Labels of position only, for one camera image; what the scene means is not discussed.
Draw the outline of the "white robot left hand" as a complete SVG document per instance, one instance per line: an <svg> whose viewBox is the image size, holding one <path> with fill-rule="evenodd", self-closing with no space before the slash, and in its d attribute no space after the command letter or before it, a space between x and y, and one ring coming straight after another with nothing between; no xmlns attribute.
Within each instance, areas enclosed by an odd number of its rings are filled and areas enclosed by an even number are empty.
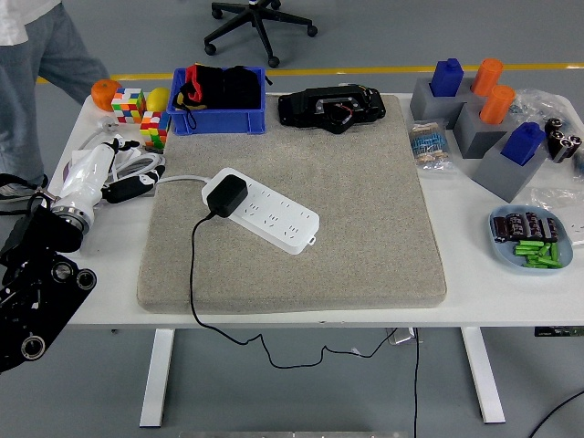
<svg viewBox="0 0 584 438"><path fill-rule="evenodd" d="M137 141L117 135L79 159L68 171L54 211L73 208L90 214L101 200L122 203L148 193L165 171L158 153L133 154Z"/></svg>

